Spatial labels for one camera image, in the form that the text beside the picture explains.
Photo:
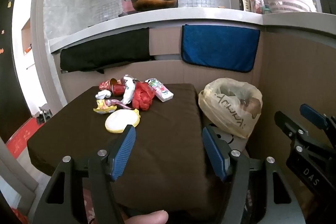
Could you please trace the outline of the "left hand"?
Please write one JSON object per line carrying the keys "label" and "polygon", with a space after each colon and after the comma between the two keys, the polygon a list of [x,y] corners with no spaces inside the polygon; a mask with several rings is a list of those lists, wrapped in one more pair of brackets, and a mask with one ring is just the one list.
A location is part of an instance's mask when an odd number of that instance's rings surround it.
{"label": "left hand", "polygon": [[136,215],[124,221],[125,224],[165,224],[169,219],[167,211],[160,210],[146,215]]}

